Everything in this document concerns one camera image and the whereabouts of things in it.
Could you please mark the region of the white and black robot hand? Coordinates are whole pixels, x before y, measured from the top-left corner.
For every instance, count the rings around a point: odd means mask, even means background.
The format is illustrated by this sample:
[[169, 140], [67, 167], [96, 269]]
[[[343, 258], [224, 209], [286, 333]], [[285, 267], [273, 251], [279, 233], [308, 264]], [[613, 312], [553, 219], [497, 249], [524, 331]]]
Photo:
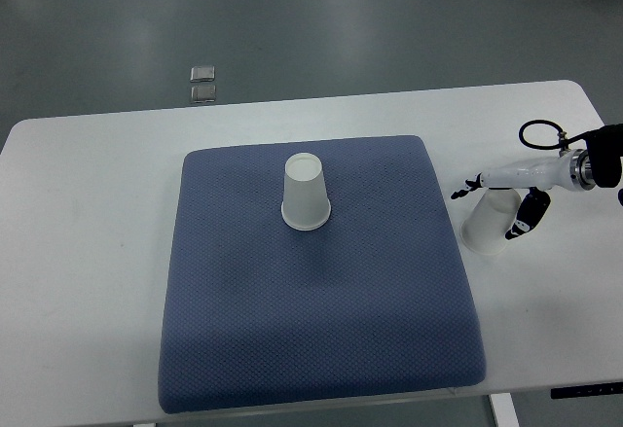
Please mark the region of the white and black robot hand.
[[474, 179], [466, 180], [462, 189], [451, 194], [451, 199], [465, 197], [479, 189], [503, 193], [527, 189], [528, 193], [515, 208], [513, 220], [504, 231], [504, 239], [512, 240], [534, 230], [540, 223], [551, 204], [548, 191], [552, 188], [575, 192], [594, 187], [583, 177], [585, 160], [582, 151], [575, 150], [561, 157], [519, 161], [485, 170]]

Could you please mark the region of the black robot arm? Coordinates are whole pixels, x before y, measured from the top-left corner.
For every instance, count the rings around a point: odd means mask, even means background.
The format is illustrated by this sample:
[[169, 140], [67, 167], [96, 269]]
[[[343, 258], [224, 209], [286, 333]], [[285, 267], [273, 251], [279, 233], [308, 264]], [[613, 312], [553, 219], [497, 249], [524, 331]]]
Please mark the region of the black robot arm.
[[[533, 125], [547, 125], [557, 131], [558, 142], [537, 145], [527, 140], [525, 131]], [[590, 191], [596, 187], [614, 189], [622, 180], [622, 125], [604, 125], [567, 137], [558, 124], [547, 120], [531, 120], [519, 129], [519, 140], [538, 151], [554, 150], [556, 158], [534, 160], [518, 169], [511, 177], [512, 186], [542, 191], [562, 187], [569, 191]]]

